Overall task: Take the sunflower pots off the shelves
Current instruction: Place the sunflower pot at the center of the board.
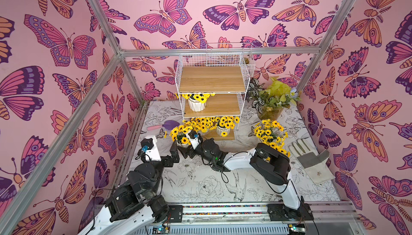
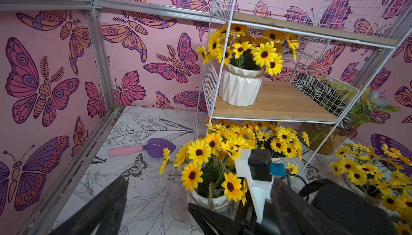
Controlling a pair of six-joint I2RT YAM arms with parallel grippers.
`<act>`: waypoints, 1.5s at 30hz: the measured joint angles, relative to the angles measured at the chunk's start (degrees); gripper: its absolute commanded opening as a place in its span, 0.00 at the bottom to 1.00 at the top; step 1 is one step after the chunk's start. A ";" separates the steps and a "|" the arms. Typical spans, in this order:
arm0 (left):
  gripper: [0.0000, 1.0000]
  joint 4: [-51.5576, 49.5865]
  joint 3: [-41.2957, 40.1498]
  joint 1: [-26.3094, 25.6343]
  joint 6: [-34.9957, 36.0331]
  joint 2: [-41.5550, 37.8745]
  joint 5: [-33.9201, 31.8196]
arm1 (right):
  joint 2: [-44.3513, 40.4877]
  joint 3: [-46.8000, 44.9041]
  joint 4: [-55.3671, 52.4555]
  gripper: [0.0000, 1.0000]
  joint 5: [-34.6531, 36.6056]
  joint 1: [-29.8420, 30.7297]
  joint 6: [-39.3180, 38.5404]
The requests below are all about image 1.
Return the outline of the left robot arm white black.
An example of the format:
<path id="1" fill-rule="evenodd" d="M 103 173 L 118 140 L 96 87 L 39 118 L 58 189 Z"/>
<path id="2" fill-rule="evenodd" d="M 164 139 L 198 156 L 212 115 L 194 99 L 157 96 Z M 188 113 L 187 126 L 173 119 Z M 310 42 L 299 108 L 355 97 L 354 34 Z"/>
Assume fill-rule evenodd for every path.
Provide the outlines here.
<path id="1" fill-rule="evenodd" d="M 179 163 L 177 145 L 160 156 L 154 139 L 144 139 L 139 157 L 143 163 L 130 171 L 81 235 L 167 235 L 173 222 L 181 222 L 182 206 L 169 206 L 162 196 L 163 171 Z"/>

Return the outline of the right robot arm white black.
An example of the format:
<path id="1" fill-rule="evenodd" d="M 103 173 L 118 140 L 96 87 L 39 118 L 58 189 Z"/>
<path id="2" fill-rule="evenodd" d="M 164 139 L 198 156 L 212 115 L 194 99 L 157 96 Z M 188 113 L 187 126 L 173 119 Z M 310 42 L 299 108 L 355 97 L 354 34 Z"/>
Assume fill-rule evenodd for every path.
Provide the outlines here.
<path id="1" fill-rule="evenodd" d="M 220 150 L 214 139 L 202 140 L 196 136 L 189 139 L 187 156 L 198 155 L 207 161 L 212 170 L 224 174 L 237 169 L 254 169 L 260 174 L 271 190 L 281 196 L 283 206 L 280 210 L 269 207 L 271 216 L 285 220 L 314 221 L 310 206 L 305 203 L 292 181 L 290 159 L 272 147 L 259 143 L 256 147 L 236 153 Z"/>

